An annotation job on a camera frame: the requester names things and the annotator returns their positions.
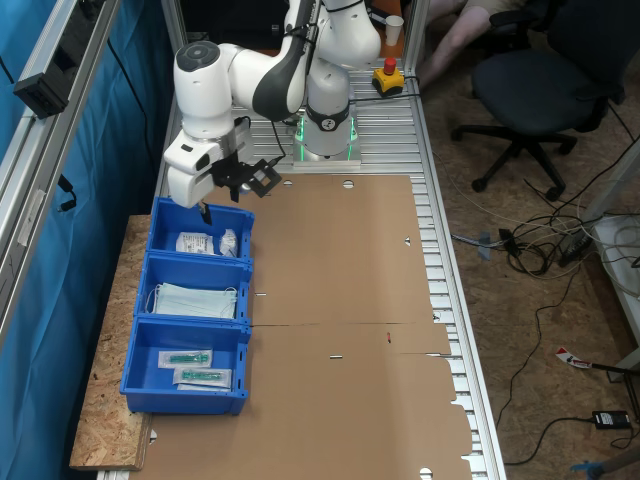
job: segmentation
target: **white cup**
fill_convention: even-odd
[[[393,47],[396,43],[398,43],[398,37],[400,36],[400,32],[402,31],[402,24],[404,20],[402,17],[397,15],[389,15],[386,19],[387,23],[387,39],[384,43]]]

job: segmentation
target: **cardboard sheet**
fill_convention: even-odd
[[[222,189],[206,201],[234,205]],[[449,342],[409,179],[288,175],[239,206],[256,213],[252,291],[265,294],[252,297],[249,399],[236,417],[155,415],[131,479],[470,479],[449,364],[425,355]]]
[[[235,204],[217,189],[205,201],[256,214],[253,325],[424,322],[429,351],[449,353],[408,177],[286,175],[264,198]]]
[[[389,344],[380,325],[256,327],[242,413],[154,416],[158,438],[131,480],[418,479],[423,467],[471,479],[447,361],[400,353],[416,348],[414,328]]]

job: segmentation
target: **surgical mask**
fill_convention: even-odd
[[[146,311],[151,294],[154,294],[152,313],[228,319],[235,315],[238,298],[238,291],[232,287],[224,291],[196,290],[163,283],[149,293]]]

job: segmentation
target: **blue plastic bin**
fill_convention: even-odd
[[[147,249],[151,252],[175,252],[176,240],[181,232],[206,233],[213,237],[214,253],[220,255],[220,237],[230,228],[238,239],[238,256],[221,257],[224,260],[252,263],[249,257],[251,243],[251,229],[255,215],[246,210],[232,207],[222,207],[209,204],[212,225],[202,220],[198,206],[183,208],[170,198],[156,197],[151,213],[151,229]],[[216,258],[209,255],[176,252],[182,255],[197,255]]]
[[[213,320],[237,322],[249,325],[248,303],[249,282],[253,268],[242,262],[212,262],[202,255],[172,255],[147,252],[140,274],[138,297],[134,313],[142,315],[153,311],[155,287],[162,283],[171,283],[184,288],[201,290],[225,290],[233,287],[238,291],[238,300],[233,320],[210,317],[187,317],[191,320]],[[165,318],[169,315],[151,314],[152,317]]]
[[[180,317],[134,319],[120,393],[132,412],[237,415],[249,396],[245,385],[251,328]],[[230,392],[178,390],[173,369],[158,368],[161,350],[213,349],[213,368],[230,368]]]

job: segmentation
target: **black office chair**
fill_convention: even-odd
[[[548,30],[549,45],[560,55],[519,50],[496,55],[473,72],[477,97],[504,127],[462,125],[452,134],[476,133],[509,140],[511,145],[472,187],[482,192],[511,157],[526,149],[551,177],[555,201],[565,183],[540,143],[559,143],[567,155],[577,139],[557,132],[595,130],[608,110],[620,103],[622,78],[640,48],[640,0],[569,0]]]
[[[544,32],[563,0],[528,0],[522,9],[493,14],[492,29],[469,45],[482,49],[487,57],[497,53],[531,48],[529,29]]]

